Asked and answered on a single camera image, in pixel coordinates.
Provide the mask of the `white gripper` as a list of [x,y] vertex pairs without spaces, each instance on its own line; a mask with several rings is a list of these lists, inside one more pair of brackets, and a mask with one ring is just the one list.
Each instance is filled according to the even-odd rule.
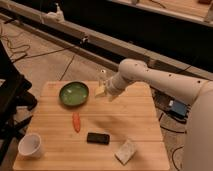
[[120,74],[115,74],[106,81],[105,86],[99,86],[95,90],[95,97],[105,97],[107,93],[108,100],[113,101],[125,91],[127,86],[128,81],[125,80]]

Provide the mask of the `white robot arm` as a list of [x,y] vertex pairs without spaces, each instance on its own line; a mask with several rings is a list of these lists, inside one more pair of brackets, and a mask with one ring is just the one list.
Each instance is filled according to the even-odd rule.
[[114,76],[103,74],[95,96],[112,101],[140,81],[191,106],[181,171],[213,171],[213,81],[150,69],[143,61],[125,59]]

